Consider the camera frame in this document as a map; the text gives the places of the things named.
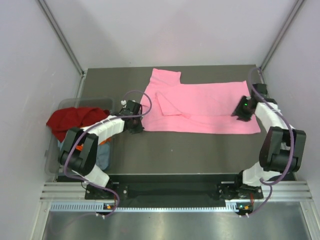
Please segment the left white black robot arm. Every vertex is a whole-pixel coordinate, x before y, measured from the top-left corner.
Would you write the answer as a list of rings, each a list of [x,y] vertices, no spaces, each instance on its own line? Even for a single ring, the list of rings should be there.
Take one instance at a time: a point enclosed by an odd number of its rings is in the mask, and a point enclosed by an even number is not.
[[[86,181],[102,198],[113,194],[118,200],[119,195],[114,191],[109,175],[97,166],[98,146],[125,131],[141,133],[144,130],[142,119],[140,115],[109,115],[93,125],[69,129],[58,157],[65,176]]]

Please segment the pink t shirt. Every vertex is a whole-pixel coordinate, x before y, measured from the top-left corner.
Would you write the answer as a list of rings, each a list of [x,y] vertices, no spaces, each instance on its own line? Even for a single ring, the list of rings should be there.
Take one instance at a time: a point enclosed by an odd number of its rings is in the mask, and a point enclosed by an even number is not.
[[[140,103],[151,108],[142,119],[147,132],[250,135],[260,133],[255,118],[244,122],[232,116],[245,81],[182,84],[181,73],[154,68]]]

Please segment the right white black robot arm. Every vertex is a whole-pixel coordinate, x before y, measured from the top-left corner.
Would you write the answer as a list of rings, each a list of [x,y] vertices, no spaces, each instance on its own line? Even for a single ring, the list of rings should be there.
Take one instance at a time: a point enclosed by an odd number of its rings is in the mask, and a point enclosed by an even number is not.
[[[297,130],[288,123],[272,99],[259,102],[253,97],[242,96],[232,116],[249,122],[253,115],[260,119],[266,137],[258,162],[235,178],[233,192],[239,198],[257,193],[262,185],[276,185],[288,173],[297,172],[307,138],[303,130]]]

